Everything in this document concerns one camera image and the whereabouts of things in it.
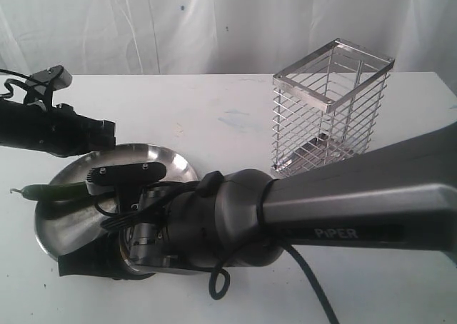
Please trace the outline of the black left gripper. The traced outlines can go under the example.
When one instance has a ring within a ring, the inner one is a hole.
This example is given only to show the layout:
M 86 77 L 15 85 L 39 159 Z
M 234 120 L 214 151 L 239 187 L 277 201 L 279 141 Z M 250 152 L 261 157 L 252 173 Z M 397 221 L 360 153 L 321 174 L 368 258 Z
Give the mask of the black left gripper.
M 114 149 L 115 133 L 114 122 L 78 115 L 67 104 L 45 111 L 37 105 L 1 102 L 2 146 L 65 158 Z

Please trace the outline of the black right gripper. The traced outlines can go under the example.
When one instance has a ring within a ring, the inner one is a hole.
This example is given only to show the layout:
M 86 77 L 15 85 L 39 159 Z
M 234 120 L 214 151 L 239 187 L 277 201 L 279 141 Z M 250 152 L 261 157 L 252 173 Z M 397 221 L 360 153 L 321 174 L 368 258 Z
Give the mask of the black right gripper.
M 139 210 L 124 216 L 122 239 L 107 233 L 59 256 L 59 275 L 124 278 L 124 260 L 131 270 L 213 268 L 221 260 L 215 219 L 218 189 L 218 184 L 203 181 L 148 188 Z

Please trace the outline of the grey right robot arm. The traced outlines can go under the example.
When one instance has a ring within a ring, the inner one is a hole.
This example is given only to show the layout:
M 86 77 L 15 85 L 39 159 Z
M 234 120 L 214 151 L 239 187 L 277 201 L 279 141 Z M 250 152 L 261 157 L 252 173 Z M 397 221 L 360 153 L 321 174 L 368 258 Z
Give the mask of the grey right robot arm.
M 58 259 L 60 275 L 141 280 L 265 266 L 286 244 L 438 251 L 456 259 L 456 125 L 282 179 L 211 173 Z

